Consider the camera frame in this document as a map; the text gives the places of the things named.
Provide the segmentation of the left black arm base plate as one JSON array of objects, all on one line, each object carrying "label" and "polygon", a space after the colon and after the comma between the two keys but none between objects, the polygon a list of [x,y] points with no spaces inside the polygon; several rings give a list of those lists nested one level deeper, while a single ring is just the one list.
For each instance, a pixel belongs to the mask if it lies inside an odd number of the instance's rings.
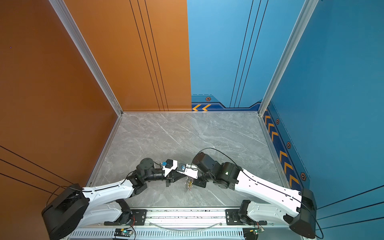
[{"label": "left black arm base plate", "polygon": [[104,222],[105,226],[144,226],[147,210],[136,209],[123,212],[114,222]]}]

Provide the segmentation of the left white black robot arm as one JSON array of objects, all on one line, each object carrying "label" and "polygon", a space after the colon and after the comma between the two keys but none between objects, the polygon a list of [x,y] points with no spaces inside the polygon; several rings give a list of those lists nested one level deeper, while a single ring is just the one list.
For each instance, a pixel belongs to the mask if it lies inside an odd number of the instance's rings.
[{"label": "left white black robot arm", "polygon": [[78,227],[95,223],[133,224],[135,217],[126,199],[143,192],[148,181],[167,180],[170,184],[174,182],[173,173],[183,177],[185,170],[186,166],[175,160],[167,160],[157,169],[152,159],[145,158],[121,181],[87,188],[73,184],[42,211],[49,238],[60,240]]}]

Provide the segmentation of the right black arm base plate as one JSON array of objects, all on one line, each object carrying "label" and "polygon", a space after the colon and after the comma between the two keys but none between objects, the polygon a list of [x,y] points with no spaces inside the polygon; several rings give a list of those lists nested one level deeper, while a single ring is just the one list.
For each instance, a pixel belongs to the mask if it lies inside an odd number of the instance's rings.
[{"label": "right black arm base plate", "polygon": [[237,225],[249,225],[253,226],[257,223],[249,218],[247,215],[240,214],[238,209],[226,209],[226,223],[228,226],[237,226]]}]

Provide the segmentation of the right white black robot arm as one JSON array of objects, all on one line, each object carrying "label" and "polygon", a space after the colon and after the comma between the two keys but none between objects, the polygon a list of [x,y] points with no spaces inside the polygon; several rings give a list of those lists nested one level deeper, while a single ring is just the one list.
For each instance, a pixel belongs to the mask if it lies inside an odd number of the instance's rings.
[{"label": "right white black robot arm", "polygon": [[208,180],[222,189],[252,195],[276,207],[273,212],[260,213],[260,208],[252,202],[241,206],[241,217],[245,222],[278,220],[296,234],[308,238],[317,238],[317,205],[314,193],[306,188],[293,190],[263,180],[238,166],[233,160],[220,164],[204,152],[195,155],[186,169],[196,173],[195,179]]}]

